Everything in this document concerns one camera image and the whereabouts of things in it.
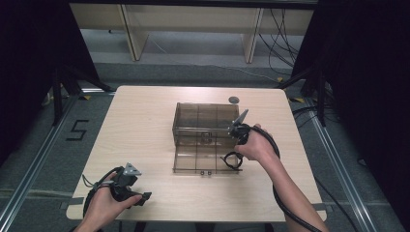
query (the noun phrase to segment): small black circle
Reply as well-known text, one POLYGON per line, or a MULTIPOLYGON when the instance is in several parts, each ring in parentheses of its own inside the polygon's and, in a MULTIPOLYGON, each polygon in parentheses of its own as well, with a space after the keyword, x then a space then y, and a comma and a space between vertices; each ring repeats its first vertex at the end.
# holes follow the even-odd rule
POLYGON ((232 96, 232 97, 229 98, 229 102, 234 103, 234 104, 239 103, 239 99, 235 96, 232 96))

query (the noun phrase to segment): wooden table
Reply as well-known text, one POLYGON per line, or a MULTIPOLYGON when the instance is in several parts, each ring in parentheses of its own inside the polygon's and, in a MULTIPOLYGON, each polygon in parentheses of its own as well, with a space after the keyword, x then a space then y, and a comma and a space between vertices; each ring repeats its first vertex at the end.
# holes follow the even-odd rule
MULTIPOLYGON (((132 187, 153 194, 143 207, 131 207, 118 219, 141 221, 284 221, 272 194, 272 182, 256 161, 244 160, 239 174, 181 175, 172 170, 172 126, 177 102, 229 103, 237 97, 244 123, 259 123, 278 144, 290 176, 312 204, 322 203, 289 103, 282 90, 122 86, 109 107, 83 174, 98 181, 113 167, 132 163, 142 176, 132 187)), ((73 198, 89 189, 80 179, 73 198)), ((82 205, 67 217, 82 218, 82 205)), ((319 211, 326 218, 325 211, 319 211)))

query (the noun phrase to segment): clear plastic box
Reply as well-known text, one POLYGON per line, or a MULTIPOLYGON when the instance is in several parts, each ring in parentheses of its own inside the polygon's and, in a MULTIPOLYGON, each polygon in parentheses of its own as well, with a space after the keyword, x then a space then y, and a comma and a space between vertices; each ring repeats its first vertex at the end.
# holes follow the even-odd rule
MULTIPOLYGON (((175 173, 238 173, 226 166, 220 157, 233 151, 236 139, 228 127, 239 116, 236 104, 177 103, 172 132, 175 143, 175 173)), ((238 159, 226 160, 232 165, 238 159)))

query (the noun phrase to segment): gray floor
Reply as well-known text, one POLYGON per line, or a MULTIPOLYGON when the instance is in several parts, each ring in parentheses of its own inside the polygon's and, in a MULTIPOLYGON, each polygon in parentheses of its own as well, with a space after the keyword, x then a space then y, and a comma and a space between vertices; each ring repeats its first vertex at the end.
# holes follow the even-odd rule
MULTIPOLYGON (((270 70, 269 51, 260 41, 251 64, 243 57, 239 35, 204 33, 152 33, 141 60, 133 62, 125 35, 122 32, 109 34, 106 31, 84 30, 83 36, 89 47, 96 68, 104 83, 113 87, 132 85, 180 85, 180 86, 235 86, 273 88, 278 77, 287 77, 270 70)), ((302 37, 289 37, 299 47, 302 37)), ((281 54, 291 61, 287 52, 281 54)), ((271 59, 277 72, 290 73, 291 68, 271 59)), ((299 82, 286 90, 289 98, 300 97, 299 82)), ((31 187, 9 231, 68 231, 78 224, 65 216, 67 203, 73 194, 88 155, 103 122, 112 96, 94 94, 88 101, 75 100, 61 131, 48 153, 43 168, 31 187), (76 120, 88 120, 81 124, 87 130, 80 141, 68 141, 78 137, 71 129, 76 120)), ((291 108, 307 106, 303 102, 291 102, 291 108)), ((28 130, 20 148, 0 169, 0 203, 2 208, 9 202, 14 189, 30 168, 47 134, 52 129, 52 105, 46 105, 28 130)), ((314 114, 305 113, 296 119, 303 139, 313 174, 335 197, 361 229, 351 202, 329 159, 322 140, 314 126, 314 114)), ((333 109, 326 109, 327 130, 375 223, 377 231, 404 231, 395 213, 386 201, 383 192, 375 183, 365 166, 357 163, 360 155, 350 142, 333 109)), ((327 206, 327 225, 332 231, 353 231, 346 216, 332 198, 319 187, 327 206)), ((104 231, 118 231, 120 222, 115 221, 104 231)), ((283 223, 273 223, 276 231, 286 231, 283 223)), ((122 222, 123 231, 133 231, 134 222, 122 222)), ((190 231, 192 223, 148 223, 145 231, 190 231)), ((264 231, 260 224, 218 224, 217 231, 264 231)))

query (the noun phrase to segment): human arm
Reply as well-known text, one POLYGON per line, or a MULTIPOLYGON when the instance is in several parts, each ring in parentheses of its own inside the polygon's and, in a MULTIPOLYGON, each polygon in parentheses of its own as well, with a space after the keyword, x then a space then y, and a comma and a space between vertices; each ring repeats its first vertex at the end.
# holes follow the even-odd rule
MULTIPOLYGON (((266 138, 258 132, 251 131, 247 144, 235 146, 235 151, 241 153, 249 160, 256 160, 261 164, 271 178, 280 200, 290 212, 321 231, 328 231, 322 218, 290 178, 272 145, 266 138)), ((285 215, 285 219, 289 231, 308 231, 289 216, 285 215)))
MULTIPOLYGON (((111 180, 115 175, 116 173, 111 173, 106 180, 111 180)), ((125 201, 118 202, 112 197, 109 188, 99 188, 91 199, 84 219, 74 231, 98 231, 116 219, 125 209, 138 202, 141 198, 141 195, 135 195, 125 201)))

